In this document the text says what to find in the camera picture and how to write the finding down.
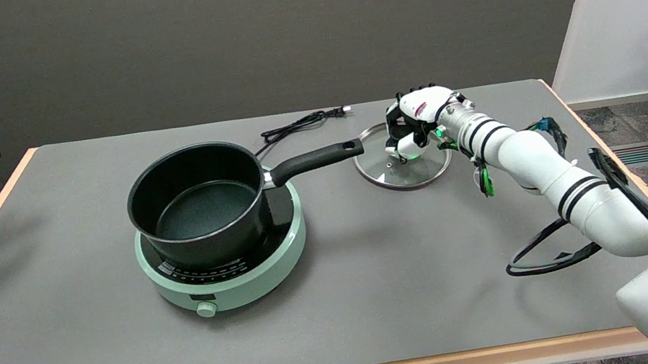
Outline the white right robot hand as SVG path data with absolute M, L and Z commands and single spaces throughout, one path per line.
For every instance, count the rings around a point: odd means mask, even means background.
M 460 92 L 435 84 L 399 92 L 385 112 L 385 152 L 402 163 L 417 159 L 427 149 L 430 137 L 437 136 L 434 131 L 447 107 L 465 99 Z

